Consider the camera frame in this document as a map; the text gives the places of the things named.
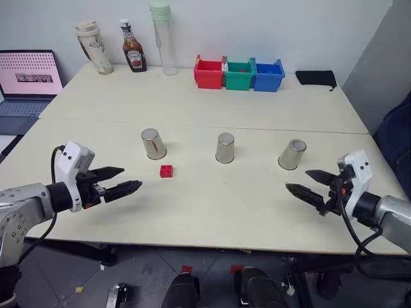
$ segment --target black pouch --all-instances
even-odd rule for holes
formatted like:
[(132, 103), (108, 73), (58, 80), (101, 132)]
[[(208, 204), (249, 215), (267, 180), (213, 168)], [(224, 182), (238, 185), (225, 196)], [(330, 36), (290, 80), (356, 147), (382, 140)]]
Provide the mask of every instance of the black pouch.
[(332, 90), (337, 86), (333, 71), (296, 71), (302, 85), (329, 85)]

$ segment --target laptop screen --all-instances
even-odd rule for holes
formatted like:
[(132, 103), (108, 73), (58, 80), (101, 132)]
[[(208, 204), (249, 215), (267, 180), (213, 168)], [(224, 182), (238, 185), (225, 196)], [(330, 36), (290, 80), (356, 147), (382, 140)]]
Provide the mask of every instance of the laptop screen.
[(52, 51), (0, 51), (3, 96), (55, 96), (63, 87)]

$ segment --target green bin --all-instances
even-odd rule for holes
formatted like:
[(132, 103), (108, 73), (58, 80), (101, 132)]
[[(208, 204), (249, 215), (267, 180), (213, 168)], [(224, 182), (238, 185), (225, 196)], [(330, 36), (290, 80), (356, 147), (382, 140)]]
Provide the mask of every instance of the green bin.
[(255, 75), (252, 58), (248, 62), (226, 62), (228, 71), (224, 72), (225, 88), (227, 90), (248, 91), (252, 87)]

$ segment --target blue bin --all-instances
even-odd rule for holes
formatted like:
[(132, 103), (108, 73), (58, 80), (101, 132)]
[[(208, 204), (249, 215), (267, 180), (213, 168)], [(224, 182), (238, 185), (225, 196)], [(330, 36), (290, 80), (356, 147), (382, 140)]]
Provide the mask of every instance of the blue bin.
[(260, 64), (253, 58), (252, 63), (256, 72), (253, 81), (254, 91), (277, 92), (281, 80), (285, 77), (281, 60), (278, 59), (274, 64)]

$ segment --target metal cup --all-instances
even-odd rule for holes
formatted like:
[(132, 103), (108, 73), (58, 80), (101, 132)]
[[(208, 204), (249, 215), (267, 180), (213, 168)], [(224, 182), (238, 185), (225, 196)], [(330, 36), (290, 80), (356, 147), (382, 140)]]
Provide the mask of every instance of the metal cup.
[(147, 156), (150, 159), (160, 159), (166, 156), (167, 149), (161, 141), (159, 132), (154, 128), (147, 128), (141, 133)]
[(294, 170), (297, 168), (306, 148), (307, 145), (304, 141), (292, 139), (283, 151), (283, 154), (278, 158), (278, 164), (286, 170)]
[(218, 136), (216, 160), (222, 164), (234, 160), (234, 136), (230, 133), (221, 133)]

